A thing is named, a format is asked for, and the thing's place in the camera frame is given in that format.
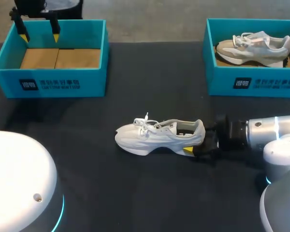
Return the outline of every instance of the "gray floor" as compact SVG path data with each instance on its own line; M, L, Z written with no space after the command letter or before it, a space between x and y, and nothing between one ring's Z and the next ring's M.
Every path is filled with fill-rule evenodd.
M84 18L106 19L112 42L201 41L209 17L290 19L290 0L84 1ZM0 42L13 5L0 0Z

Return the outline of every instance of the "glowing blue light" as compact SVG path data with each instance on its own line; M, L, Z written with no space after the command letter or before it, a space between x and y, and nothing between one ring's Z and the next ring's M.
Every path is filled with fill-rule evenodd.
M62 196L62 210L61 210L61 213L60 213L60 217L58 219L58 222L56 223L56 226L53 228L53 230L51 232L54 232L57 229L57 227L58 227L58 225L60 223L60 220L62 218L62 215L63 215L63 208L64 208L64 196Z
M272 182L269 181L269 179L267 178L267 176L265 178L266 178L266 182L270 185Z
M275 133L276 133L276 139L279 139L279 124L278 124L278 117L274 117L274 121L275 121L275 125L274 125L274 129L275 129Z

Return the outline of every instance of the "shoe sole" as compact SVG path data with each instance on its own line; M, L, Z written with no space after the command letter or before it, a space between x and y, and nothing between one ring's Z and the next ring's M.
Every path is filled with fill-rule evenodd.
M131 148L126 148L124 146L121 146L118 144L118 146L120 146L122 149L124 149L125 151L128 151L129 153L135 154L135 155L139 155L139 156L147 156L150 152L152 152L153 150L160 148L160 147L155 147L154 149L150 150L150 151L146 151L146 150L136 150L136 149L131 149ZM178 150L178 149L172 149L171 147L166 147L170 150L172 150L173 152L182 155L182 156L190 156L190 157L194 157L193 154L184 151L183 149Z
M236 64L236 65L241 65L241 64L248 62L248 61L256 61L256 62L259 62L267 67L272 67L272 68L283 68L284 67L284 60L277 61L277 60L273 60L273 59L264 59L264 58L254 59L254 60L252 60L252 59L235 59L235 58L225 56L219 52L217 52L217 53L226 61L228 61L232 64Z

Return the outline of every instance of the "shoe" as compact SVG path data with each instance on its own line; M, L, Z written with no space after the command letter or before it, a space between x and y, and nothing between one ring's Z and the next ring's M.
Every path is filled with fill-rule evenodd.
M290 36L283 39L268 36L264 31L243 33L218 44L217 53L226 61L241 65L247 61L257 61L264 66L280 67L284 65L290 53Z
M133 124L116 130L116 143L135 155L146 156L159 147L166 147L179 155L193 156L184 147L198 146L205 138L201 120L195 122L171 119L163 122L136 118Z

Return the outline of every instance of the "white robot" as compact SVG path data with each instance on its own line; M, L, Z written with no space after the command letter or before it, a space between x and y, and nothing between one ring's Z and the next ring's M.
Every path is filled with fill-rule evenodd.
M0 232L59 232L64 209L56 166L45 147L0 131Z
M247 145L262 150L268 187L260 200L266 232L290 232L290 116L246 123Z

